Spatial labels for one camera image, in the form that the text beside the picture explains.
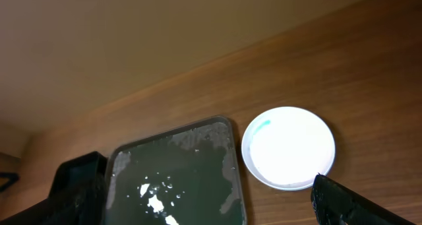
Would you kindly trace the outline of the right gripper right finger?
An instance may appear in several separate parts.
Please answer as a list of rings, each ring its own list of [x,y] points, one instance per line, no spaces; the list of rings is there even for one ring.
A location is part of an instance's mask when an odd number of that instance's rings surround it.
[[[321,174],[311,203],[319,225],[415,225]]]

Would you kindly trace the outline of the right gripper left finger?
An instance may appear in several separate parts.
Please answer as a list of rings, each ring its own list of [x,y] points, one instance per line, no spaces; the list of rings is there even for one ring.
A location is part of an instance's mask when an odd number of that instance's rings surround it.
[[[47,198],[1,225],[100,225],[106,203],[107,158],[91,152],[62,163]]]

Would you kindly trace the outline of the white plate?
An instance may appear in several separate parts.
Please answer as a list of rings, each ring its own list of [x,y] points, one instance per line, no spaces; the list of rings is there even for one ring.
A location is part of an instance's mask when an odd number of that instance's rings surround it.
[[[241,140],[248,171],[263,184],[283,191],[311,187],[327,175],[336,157],[329,126],[313,112],[284,106],[254,118]]]

